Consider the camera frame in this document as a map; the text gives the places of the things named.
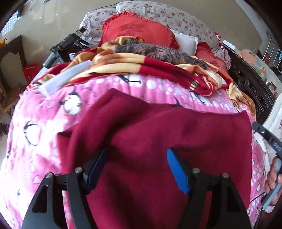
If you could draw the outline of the right hand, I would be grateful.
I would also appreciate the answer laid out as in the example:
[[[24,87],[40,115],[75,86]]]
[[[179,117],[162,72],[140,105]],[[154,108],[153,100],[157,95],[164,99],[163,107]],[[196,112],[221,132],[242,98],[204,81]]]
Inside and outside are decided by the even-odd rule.
[[[275,171],[276,164],[277,164],[278,158],[275,157],[271,164],[271,169],[267,174],[267,180],[265,181],[265,192],[268,194],[271,190],[273,190],[276,187],[275,182],[278,181],[278,183],[281,184],[281,173],[277,173]],[[269,206],[275,206],[278,202],[281,195],[281,188],[276,193],[276,195],[273,197],[272,202],[269,204]]]

